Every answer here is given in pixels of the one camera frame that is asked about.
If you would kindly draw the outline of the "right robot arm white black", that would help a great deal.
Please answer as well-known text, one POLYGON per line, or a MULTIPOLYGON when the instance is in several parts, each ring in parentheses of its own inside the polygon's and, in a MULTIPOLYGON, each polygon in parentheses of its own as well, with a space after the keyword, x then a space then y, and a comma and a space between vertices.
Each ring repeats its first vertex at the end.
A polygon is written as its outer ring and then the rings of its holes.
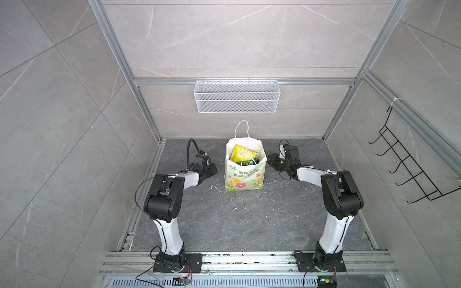
POLYGON ((308 182, 322 188, 327 220, 320 240, 316 243, 312 260, 308 253, 295 253, 299 264, 307 266, 307 272, 345 272, 342 258, 343 241, 349 225, 364 206, 364 200, 350 172, 317 169, 303 166, 279 154, 272 154, 268 164, 278 172, 286 172, 290 178, 308 182))

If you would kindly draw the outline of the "yellow chips snack bag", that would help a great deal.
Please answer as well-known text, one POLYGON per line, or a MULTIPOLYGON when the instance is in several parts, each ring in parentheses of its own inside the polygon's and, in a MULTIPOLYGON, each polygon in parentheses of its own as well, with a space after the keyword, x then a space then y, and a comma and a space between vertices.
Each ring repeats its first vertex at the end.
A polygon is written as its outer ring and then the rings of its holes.
POLYGON ((240 166, 253 166, 259 163, 260 152, 255 152, 239 144, 234 146, 230 161, 240 166))

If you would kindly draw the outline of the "white floral paper bag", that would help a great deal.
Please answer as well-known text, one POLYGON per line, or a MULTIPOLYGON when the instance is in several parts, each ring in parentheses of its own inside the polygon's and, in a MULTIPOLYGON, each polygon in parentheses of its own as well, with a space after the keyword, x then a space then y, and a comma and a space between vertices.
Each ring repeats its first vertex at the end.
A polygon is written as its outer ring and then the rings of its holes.
POLYGON ((246 135, 238 137, 236 134, 226 144, 226 157, 224 161, 224 180, 227 192, 242 192, 259 190, 264 186, 265 168, 267 155, 261 140, 249 136, 249 128, 246 128, 246 135), (239 144, 248 149, 260 152, 259 163, 253 166, 240 166, 230 161, 234 146, 239 144))

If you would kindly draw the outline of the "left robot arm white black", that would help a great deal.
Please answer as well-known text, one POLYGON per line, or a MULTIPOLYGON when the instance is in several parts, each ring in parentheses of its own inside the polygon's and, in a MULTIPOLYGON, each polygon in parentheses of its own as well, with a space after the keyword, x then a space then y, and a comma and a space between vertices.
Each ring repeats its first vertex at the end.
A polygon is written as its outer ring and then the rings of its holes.
POLYGON ((198 186, 216 174, 214 163, 193 164, 177 174, 157 174, 153 178, 142 210, 156 224, 162 242, 156 265, 173 272, 180 272, 186 266, 184 241, 177 223, 183 194, 185 189, 198 186))

